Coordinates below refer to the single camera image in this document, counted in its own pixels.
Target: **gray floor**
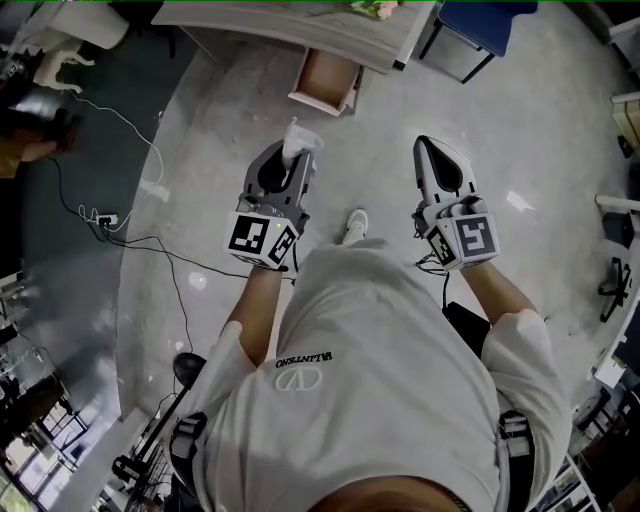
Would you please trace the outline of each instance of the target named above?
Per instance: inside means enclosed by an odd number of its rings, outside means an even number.
[[[118,110],[152,138],[195,52],[188,37],[179,31],[177,36],[172,60],[165,39],[150,33],[133,35],[116,49],[100,53],[94,67],[72,69],[73,83],[84,88],[81,97]],[[148,146],[114,114],[77,103],[69,93],[36,88],[25,104],[48,109],[50,115],[63,105],[82,116],[73,151],[57,158],[65,199],[74,210],[85,204],[87,215],[96,207],[124,219]],[[86,411],[87,421],[100,419],[81,441],[90,447],[120,415],[115,316],[122,249],[98,243],[79,218],[63,209],[52,162],[23,166],[20,173],[28,307],[20,328],[33,344],[48,349],[74,408]],[[11,349],[21,354],[28,345],[18,338]],[[43,371],[48,369],[35,358],[18,367],[25,386],[34,384]]]
[[[562,4],[542,3],[537,14],[518,17],[507,56],[460,84],[455,77],[481,58],[443,31],[423,62],[386,76],[368,73],[358,113],[334,118],[287,98],[299,54],[247,47],[224,76],[207,71],[198,55],[156,139],[166,160],[160,193],[138,191],[129,238],[158,234],[168,248],[207,265],[248,272],[222,251],[226,216],[249,163],[296,116],[325,142],[306,197],[311,221],[301,258],[336,240],[349,211],[362,206],[370,236],[388,239],[411,263],[428,252],[413,239],[410,215],[419,193],[411,148],[420,134],[437,137],[471,161],[497,219],[502,254],[495,263],[547,318],[563,379],[578,403],[590,365],[616,329],[615,318],[604,327],[598,322],[597,284],[615,248],[603,239],[593,196],[622,193],[627,164],[609,97],[632,86],[612,50]],[[185,112],[194,110],[186,123]],[[143,173],[149,181],[157,176],[153,158]],[[514,206],[518,196],[530,209]],[[176,278],[194,349],[204,355],[243,282],[182,262]],[[424,281],[440,300],[441,280]],[[284,286],[282,307],[291,291]],[[449,296],[478,309],[458,275]],[[163,255],[125,254],[119,306],[122,407],[140,403],[152,412],[172,389],[172,358],[189,350]]]

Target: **open drawer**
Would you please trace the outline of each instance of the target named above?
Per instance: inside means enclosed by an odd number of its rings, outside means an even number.
[[[355,111],[363,67],[343,57],[307,49],[289,98],[339,116]]]

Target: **chair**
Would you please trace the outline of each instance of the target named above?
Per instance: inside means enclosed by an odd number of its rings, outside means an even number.
[[[446,2],[438,13],[434,31],[424,46],[420,59],[424,58],[442,27],[446,26],[475,43],[477,51],[485,49],[489,53],[462,80],[466,84],[496,55],[504,57],[513,18],[518,14],[530,14],[537,10],[538,2]]]
[[[603,285],[598,287],[598,295],[613,297],[600,315],[600,321],[602,323],[606,323],[606,321],[611,318],[613,311],[618,306],[624,306],[624,299],[629,297],[627,288],[631,286],[631,268],[629,265],[625,265],[623,269],[620,258],[611,258],[611,263],[613,264],[614,271],[617,270],[614,286],[608,290],[606,290]]]

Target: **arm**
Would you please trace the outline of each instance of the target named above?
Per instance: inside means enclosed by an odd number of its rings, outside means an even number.
[[[253,267],[242,296],[227,320],[242,324],[240,345],[256,367],[267,356],[281,284],[281,272]]]
[[[495,325],[505,313],[536,310],[531,301],[491,263],[463,268],[460,272],[491,325]]]
[[[492,324],[482,349],[496,389],[529,420],[535,445],[530,504],[544,494],[562,463],[571,408],[555,368],[551,340],[531,301],[490,263],[462,275]]]

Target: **foot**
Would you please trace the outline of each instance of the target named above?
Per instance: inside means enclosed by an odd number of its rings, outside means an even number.
[[[347,232],[342,240],[342,245],[351,245],[359,240],[364,240],[369,229],[369,216],[362,208],[351,212],[347,219]]]

